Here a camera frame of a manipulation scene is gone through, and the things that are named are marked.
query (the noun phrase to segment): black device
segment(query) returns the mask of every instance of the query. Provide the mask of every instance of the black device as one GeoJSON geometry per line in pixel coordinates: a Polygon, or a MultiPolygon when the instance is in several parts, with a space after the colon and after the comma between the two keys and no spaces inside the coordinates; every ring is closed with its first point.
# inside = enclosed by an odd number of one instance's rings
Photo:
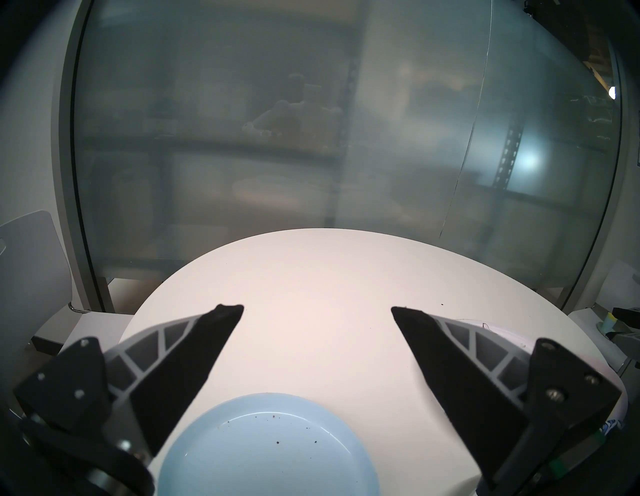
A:
{"type": "MultiPolygon", "coordinates": [[[[400,331],[481,469],[478,496],[533,494],[601,444],[621,392],[550,339],[532,355],[491,331],[391,309],[400,331]]],[[[25,441],[63,493],[151,496],[146,466],[191,404],[243,313],[218,305],[100,350],[71,345],[14,393],[25,441]]]]}

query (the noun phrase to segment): frosted glass wall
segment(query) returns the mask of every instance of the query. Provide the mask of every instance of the frosted glass wall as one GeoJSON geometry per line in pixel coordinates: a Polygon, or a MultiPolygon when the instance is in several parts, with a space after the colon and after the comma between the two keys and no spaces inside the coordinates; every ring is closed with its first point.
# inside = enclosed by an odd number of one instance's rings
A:
{"type": "Polygon", "coordinates": [[[570,285],[619,120],[510,0],[97,0],[74,112],[94,270],[164,278],[244,237],[339,227],[570,285]]]}

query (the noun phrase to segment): light blue plate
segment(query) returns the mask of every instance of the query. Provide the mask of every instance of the light blue plate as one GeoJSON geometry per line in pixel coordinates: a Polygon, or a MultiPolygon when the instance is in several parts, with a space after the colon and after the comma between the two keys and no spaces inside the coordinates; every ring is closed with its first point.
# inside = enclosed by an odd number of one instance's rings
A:
{"type": "Polygon", "coordinates": [[[376,470],[353,432],[298,396],[262,393],[219,404],[173,443],[159,496],[379,496],[376,470]]]}

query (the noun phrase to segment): tabletop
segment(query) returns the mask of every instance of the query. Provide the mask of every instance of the tabletop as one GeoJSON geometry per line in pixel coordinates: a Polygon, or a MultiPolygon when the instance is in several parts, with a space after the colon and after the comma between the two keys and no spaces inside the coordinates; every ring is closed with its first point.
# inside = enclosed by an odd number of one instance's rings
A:
{"type": "Polygon", "coordinates": [[[149,469],[198,416],[224,401],[282,392],[315,401],[361,439],[384,495],[468,496],[479,470],[427,387],[390,308],[477,319],[602,358],[531,289],[428,244],[346,229],[249,237],[178,270],[142,304],[122,340],[159,323],[244,305],[209,379],[149,469]]]}

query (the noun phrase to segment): green tape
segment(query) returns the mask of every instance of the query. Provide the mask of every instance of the green tape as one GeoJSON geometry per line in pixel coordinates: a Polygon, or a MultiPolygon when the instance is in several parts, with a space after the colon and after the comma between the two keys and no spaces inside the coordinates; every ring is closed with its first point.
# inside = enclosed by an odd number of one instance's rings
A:
{"type": "Polygon", "coordinates": [[[564,466],[564,463],[559,458],[556,458],[555,460],[551,460],[549,462],[549,468],[554,473],[554,476],[556,477],[556,479],[559,479],[560,477],[564,477],[564,475],[567,473],[567,469],[564,466]]]}

